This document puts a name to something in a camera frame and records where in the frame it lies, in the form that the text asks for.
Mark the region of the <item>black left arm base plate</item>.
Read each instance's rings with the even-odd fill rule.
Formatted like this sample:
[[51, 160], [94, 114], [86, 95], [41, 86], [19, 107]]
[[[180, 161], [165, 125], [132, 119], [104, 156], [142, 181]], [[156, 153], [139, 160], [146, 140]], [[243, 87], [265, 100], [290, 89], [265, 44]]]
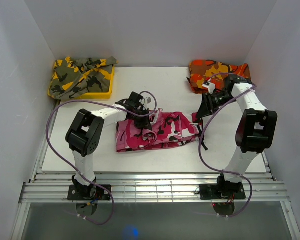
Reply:
[[108, 191], [103, 188], [92, 186], [71, 185], [68, 189], [68, 201], [109, 201], [111, 199]]

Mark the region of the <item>pink camouflage trousers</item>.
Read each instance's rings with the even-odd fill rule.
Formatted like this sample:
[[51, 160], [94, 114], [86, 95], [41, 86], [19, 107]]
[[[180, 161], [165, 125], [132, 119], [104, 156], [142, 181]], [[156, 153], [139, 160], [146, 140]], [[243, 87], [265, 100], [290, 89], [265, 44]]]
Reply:
[[194, 122], [195, 116], [195, 113], [164, 112], [160, 108], [150, 115], [149, 129], [138, 129], [131, 119], [120, 121], [116, 126], [116, 152], [171, 149], [197, 142], [203, 121]]

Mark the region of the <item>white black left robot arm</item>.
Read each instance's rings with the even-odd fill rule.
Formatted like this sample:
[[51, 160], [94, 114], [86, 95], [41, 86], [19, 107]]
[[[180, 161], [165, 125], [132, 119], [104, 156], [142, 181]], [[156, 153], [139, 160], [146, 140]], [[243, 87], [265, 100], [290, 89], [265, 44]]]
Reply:
[[93, 153], [97, 149], [104, 128], [118, 122], [131, 120], [137, 129], [150, 129], [150, 100], [132, 92], [110, 107], [97, 111], [81, 109], [75, 116], [65, 137], [72, 151], [76, 174], [72, 176], [72, 187], [80, 200], [101, 199], [104, 190], [93, 185], [97, 182], [93, 170]]

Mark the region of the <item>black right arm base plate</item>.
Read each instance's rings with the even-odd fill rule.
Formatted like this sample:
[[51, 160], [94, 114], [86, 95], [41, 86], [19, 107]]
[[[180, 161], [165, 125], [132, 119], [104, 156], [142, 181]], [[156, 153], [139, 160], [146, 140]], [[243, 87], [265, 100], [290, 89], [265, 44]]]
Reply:
[[237, 189], [222, 189], [217, 184], [200, 184], [198, 192], [201, 200], [228, 200], [230, 197], [234, 197], [235, 200], [246, 199], [242, 184]]

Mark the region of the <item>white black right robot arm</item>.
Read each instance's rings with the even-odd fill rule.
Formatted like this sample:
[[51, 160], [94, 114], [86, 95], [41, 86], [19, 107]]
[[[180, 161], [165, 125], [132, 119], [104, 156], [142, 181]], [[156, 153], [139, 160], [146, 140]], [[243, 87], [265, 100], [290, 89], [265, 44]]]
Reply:
[[244, 200], [243, 176], [252, 161], [273, 143], [278, 120], [276, 111], [268, 110], [258, 99], [250, 78], [228, 74], [224, 79], [224, 87], [215, 89], [214, 84], [207, 81], [203, 84], [208, 89], [202, 94], [201, 105], [194, 118], [202, 123], [205, 117], [214, 118], [222, 108], [236, 102], [242, 112], [235, 133], [235, 152], [215, 184], [201, 184], [199, 195], [201, 200]]

